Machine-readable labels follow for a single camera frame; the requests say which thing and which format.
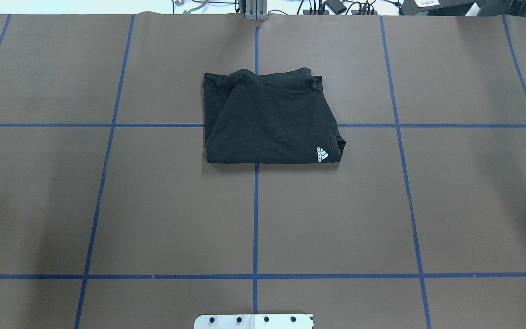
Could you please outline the black graphic t-shirt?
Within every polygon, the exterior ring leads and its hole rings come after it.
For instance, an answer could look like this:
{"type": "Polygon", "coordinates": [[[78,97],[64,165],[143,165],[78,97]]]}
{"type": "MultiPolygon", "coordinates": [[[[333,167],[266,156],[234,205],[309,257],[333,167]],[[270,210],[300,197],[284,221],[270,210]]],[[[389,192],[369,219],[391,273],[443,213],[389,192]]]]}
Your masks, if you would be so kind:
{"type": "Polygon", "coordinates": [[[206,160],[218,164],[339,163],[345,140],[309,68],[203,76],[206,160]]]}

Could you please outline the aluminium frame post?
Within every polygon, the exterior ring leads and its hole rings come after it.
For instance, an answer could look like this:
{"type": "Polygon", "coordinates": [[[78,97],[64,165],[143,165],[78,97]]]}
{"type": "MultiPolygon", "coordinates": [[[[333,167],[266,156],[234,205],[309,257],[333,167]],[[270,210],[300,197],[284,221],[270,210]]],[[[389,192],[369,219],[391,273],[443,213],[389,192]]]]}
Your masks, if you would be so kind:
{"type": "Polygon", "coordinates": [[[267,0],[238,0],[238,4],[247,21],[267,20],[267,0]]]}

